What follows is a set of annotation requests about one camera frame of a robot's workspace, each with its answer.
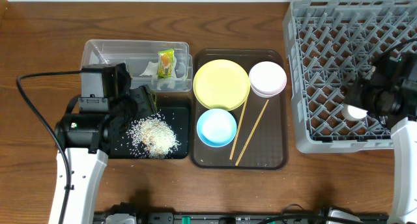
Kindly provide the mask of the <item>white cup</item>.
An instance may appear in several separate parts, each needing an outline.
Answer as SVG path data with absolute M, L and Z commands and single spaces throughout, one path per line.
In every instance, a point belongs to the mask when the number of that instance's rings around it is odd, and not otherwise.
M 349 104 L 343 104 L 341 110 L 343 117 L 349 121 L 359 121 L 367 116 L 367 111 Z

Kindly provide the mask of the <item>rice and nut leftovers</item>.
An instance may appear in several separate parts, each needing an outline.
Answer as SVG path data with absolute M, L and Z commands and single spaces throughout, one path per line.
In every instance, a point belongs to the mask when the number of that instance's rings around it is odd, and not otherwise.
M 126 136 L 129 153 L 135 158 L 166 159 L 181 146 L 177 134 L 161 113 L 133 120 Z

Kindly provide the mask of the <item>green snack wrapper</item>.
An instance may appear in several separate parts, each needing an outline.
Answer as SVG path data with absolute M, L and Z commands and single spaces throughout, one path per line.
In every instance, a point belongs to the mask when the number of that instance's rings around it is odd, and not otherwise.
M 172 76 L 175 68 L 175 50 L 167 49 L 158 52 L 158 69 L 157 75 L 161 78 L 169 78 Z

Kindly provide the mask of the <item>light blue bowl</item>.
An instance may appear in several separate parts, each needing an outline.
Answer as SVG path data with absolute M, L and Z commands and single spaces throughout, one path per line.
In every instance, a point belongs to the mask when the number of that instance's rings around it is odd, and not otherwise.
M 196 131 L 204 144 L 212 148 L 220 148 L 234 140 L 237 122 L 226 110 L 209 109 L 198 118 Z

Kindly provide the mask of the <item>pink round plate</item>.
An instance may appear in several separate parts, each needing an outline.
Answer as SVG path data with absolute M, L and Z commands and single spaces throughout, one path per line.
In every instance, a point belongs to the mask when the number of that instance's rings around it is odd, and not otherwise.
M 255 64 L 249 72 L 252 91 L 262 98 L 280 94 L 286 84 L 287 75 L 277 63 L 263 61 Z

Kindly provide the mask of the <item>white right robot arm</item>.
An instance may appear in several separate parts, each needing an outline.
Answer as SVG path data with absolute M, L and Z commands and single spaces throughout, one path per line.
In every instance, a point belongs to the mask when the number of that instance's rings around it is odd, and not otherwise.
M 398 59 L 383 53 L 370 77 L 348 88 L 342 115 L 347 120 L 386 117 L 394 146 L 394 199 L 388 223 L 416 223 L 416 54 Z

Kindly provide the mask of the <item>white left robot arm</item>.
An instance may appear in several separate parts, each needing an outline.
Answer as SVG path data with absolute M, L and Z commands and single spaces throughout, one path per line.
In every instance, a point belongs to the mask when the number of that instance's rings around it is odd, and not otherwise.
M 80 70 L 81 94 L 68 103 L 55 135 L 57 181 L 50 223 L 92 223 L 98 187 L 109 155 L 133 120 L 157 112 L 147 85 L 131 87 L 125 63 L 92 64 Z

